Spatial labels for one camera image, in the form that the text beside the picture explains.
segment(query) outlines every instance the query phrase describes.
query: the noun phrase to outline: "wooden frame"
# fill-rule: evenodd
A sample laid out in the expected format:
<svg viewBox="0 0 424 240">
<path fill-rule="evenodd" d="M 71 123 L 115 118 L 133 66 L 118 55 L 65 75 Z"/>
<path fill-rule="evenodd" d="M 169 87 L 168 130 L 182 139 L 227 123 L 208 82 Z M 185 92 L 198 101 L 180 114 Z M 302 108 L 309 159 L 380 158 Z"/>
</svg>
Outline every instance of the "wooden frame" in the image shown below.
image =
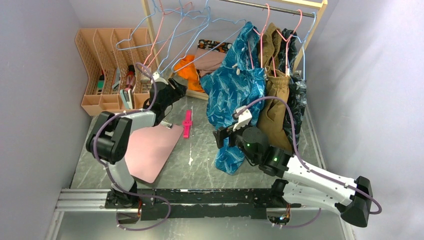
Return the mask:
<svg viewBox="0 0 424 240">
<path fill-rule="evenodd" d="M 313 2 L 313 1 L 307 1 L 307 0 L 271 0 L 271 1 L 276 2 L 276 3 L 281 3 L 281 4 L 290 4 L 290 5 L 293 5 L 293 6 L 299 6 L 299 7 L 305 7 L 305 8 L 311 8 L 311 9 L 318 10 L 318 12 L 316 13 L 315 25 L 313 26 L 313 28 L 311 29 L 311 31 L 309 33 L 309 36 L 307 37 L 307 39 L 303 43 L 303 48 L 306 50 L 306 48 L 309 45 L 309 42 L 311 41 L 312 36 L 315 33 L 315 30 L 317 29 L 318 24 L 321 21 L 322 16 L 324 15 L 324 12 L 326 11 L 328 1 L 322 0 L 321 3 Z M 141 3 L 142 3 L 143 8 L 144 8 L 144 14 L 146 16 L 149 16 L 151 14 L 150 7 L 149 7 L 149 0 L 141 0 Z M 148 32 L 149 32 L 150 41 L 153 43 L 154 40 L 155 40 L 155 36 L 156 36 L 155 29 L 153 27 L 153 23 L 152 23 L 150 17 L 148 17 L 146 20 L 147 20 L 147 29 L 148 29 Z M 157 53 L 156 47 L 153 48 L 153 52 L 156 55 L 156 53 Z M 294 61 L 293 71 L 295 71 L 298 68 L 298 65 L 301 62 L 303 56 L 304 56 L 304 53 L 303 53 L 303 51 L 300 50 L 297 53 L 296 60 Z M 159 57 L 156 58 L 156 63 L 157 63 L 157 66 L 159 66 Z M 196 91 L 192 91 L 192 90 L 188 90 L 186 95 L 189 96 L 189 97 L 194 97 L 194 98 L 199 98 L 199 99 L 204 99 L 204 100 L 207 100 L 209 98 L 206 93 L 200 93 L 200 92 L 196 92 Z"/>
</svg>

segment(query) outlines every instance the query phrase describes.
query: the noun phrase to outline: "black garment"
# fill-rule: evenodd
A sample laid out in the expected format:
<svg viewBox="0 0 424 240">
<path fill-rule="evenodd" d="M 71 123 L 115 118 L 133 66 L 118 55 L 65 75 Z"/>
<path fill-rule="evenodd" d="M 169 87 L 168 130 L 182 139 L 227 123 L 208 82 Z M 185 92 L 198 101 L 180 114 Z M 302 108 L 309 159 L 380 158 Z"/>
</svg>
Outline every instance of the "black garment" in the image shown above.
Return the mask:
<svg viewBox="0 0 424 240">
<path fill-rule="evenodd" d="M 290 34 L 293 33 L 293 30 L 289 30 L 287 28 L 284 28 L 283 31 L 281 31 L 281 35 L 285 39 L 288 39 Z M 288 66 L 290 69 L 293 69 L 293 66 L 295 65 L 296 56 L 298 55 L 298 50 L 296 49 L 296 37 L 291 37 L 290 42 L 288 43 Z M 280 46 L 280 52 L 278 53 L 278 69 L 286 73 L 286 44 L 287 42 L 284 41 L 284 39 L 281 41 Z"/>
<path fill-rule="evenodd" d="M 301 125 L 304 119 L 305 108 L 306 108 L 306 82 L 300 76 L 291 76 L 291 80 L 288 83 L 288 100 L 287 104 L 290 107 L 291 114 L 293 114 L 294 120 L 294 132 L 296 137 L 296 147 L 299 147 L 299 136 L 301 133 Z M 290 121 L 289 112 L 285 110 L 284 121 L 282 129 L 287 135 L 288 141 L 293 146 L 293 134 L 292 125 Z"/>
</svg>

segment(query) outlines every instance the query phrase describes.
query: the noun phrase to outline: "desk organizer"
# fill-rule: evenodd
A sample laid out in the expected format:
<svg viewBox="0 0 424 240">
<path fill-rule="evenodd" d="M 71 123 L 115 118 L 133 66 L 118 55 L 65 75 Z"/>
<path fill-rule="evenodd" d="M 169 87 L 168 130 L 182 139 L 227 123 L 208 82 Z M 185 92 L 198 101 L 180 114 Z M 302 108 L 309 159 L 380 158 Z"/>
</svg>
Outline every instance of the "desk organizer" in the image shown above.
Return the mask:
<svg viewBox="0 0 424 240">
<path fill-rule="evenodd" d="M 151 52 L 151 46 L 118 50 L 116 44 L 125 39 L 130 39 L 133 28 L 82 28 L 76 34 L 75 43 L 81 55 L 88 75 L 88 84 L 82 98 L 81 106 L 90 116 L 96 116 L 102 111 L 122 113 L 140 109 L 145 100 L 149 98 L 152 87 L 150 80 L 140 71 L 135 70 L 136 83 L 133 88 L 134 109 L 126 109 L 119 95 L 119 90 L 124 89 L 127 81 L 128 66 L 143 63 Z M 120 49 L 150 44 L 147 28 L 138 28 L 132 39 L 119 44 Z M 149 64 L 154 55 L 147 60 Z M 155 61 L 150 66 L 151 71 L 157 70 Z M 119 70 L 119 88 L 113 90 Z M 99 78 L 104 74 L 104 83 L 101 92 L 98 92 Z"/>
</svg>

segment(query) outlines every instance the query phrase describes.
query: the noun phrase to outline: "pink clip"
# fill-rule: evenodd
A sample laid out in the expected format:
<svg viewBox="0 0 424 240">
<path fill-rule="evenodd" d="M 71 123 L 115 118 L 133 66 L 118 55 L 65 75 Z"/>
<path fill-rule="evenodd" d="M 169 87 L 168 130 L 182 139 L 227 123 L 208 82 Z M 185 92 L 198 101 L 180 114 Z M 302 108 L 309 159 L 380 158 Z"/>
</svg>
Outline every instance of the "pink clip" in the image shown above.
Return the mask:
<svg viewBox="0 0 424 240">
<path fill-rule="evenodd" d="M 193 121 L 192 121 L 192 111 L 191 110 L 187 110 L 185 112 L 185 120 L 182 121 L 182 125 L 184 126 L 184 133 L 183 133 L 183 137 L 185 139 L 188 139 L 190 136 L 190 126 L 193 125 Z"/>
</svg>

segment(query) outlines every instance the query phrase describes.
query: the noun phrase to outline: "orange cloth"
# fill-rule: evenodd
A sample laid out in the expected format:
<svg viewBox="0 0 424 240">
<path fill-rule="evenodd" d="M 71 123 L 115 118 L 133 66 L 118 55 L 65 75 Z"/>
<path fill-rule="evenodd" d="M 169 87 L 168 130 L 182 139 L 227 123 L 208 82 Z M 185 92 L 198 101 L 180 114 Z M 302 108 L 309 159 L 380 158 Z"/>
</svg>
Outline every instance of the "orange cloth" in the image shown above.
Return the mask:
<svg viewBox="0 0 424 240">
<path fill-rule="evenodd" d="M 187 65 L 195 59 L 194 55 L 187 55 L 181 59 L 174 67 L 174 71 L 180 69 L 181 67 Z M 188 66 L 176 72 L 183 79 L 188 81 L 188 89 L 196 92 L 204 93 L 202 86 L 199 82 L 199 75 L 196 71 L 194 63 L 190 63 Z"/>
</svg>

